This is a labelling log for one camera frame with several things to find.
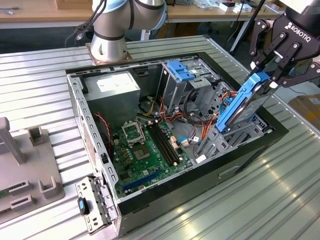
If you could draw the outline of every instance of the white label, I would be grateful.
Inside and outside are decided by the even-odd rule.
[[[206,160],[206,156],[202,154],[200,157],[198,157],[195,161],[197,164],[201,163],[202,161]]]
[[[104,79],[96,81],[101,92],[113,90],[125,90],[135,86],[130,76],[125,72],[122,74],[107,75]]]
[[[199,137],[197,137],[197,136],[193,137],[193,141],[196,143],[199,142]]]
[[[320,100],[319,100],[318,98],[311,97],[311,98],[309,98],[309,100],[310,100],[313,104],[320,104]]]

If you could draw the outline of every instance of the metal work surface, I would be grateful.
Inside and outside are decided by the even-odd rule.
[[[202,36],[128,43],[133,59],[207,52],[234,79],[247,70]],[[86,47],[0,55],[0,116],[11,134],[47,129],[65,197],[0,225],[10,239],[89,237],[75,183],[92,172],[73,117],[64,69],[91,65]],[[317,239],[320,236],[320,140],[275,98],[265,104],[290,132],[235,177],[121,238]]]

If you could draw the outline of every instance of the blue latch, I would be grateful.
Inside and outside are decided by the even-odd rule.
[[[192,80],[195,78],[195,76],[191,74],[187,70],[187,67],[184,66],[180,61],[169,61],[168,67],[178,77],[180,82]]]

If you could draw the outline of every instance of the green motherboard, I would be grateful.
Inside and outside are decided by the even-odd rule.
[[[174,135],[168,125],[162,121],[154,128],[157,128],[163,136],[159,137],[158,133],[156,140],[150,127],[141,125],[145,142],[144,144],[134,144],[131,147],[128,146],[127,138],[131,140],[140,135],[134,128],[130,128],[129,133],[126,131],[127,137],[122,130],[112,134],[112,139],[115,142],[113,166],[119,176],[119,181],[115,185],[118,198],[144,189],[192,166],[185,150],[176,145],[174,148],[171,141],[171,137]],[[163,145],[166,145],[167,150],[170,151],[163,151]],[[170,162],[167,152],[175,154],[179,160]]]

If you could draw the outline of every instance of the robotic arm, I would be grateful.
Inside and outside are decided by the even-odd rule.
[[[252,72],[218,119],[216,127],[220,132],[252,117],[279,86],[288,88],[320,77],[320,0],[282,2],[289,6],[282,16],[274,22],[257,20],[254,24],[249,50],[254,57]],[[258,55],[259,38],[267,31],[272,31],[271,43]],[[276,70],[264,72],[275,56],[281,58]],[[297,62],[308,59],[313,62],[304,74],[288,77]]]
[[[92,10],[99,14],[94,22],[91,54],[109,63],[127,56],[126,30],[159,29],[167,18],[164,0],[93,0]]]

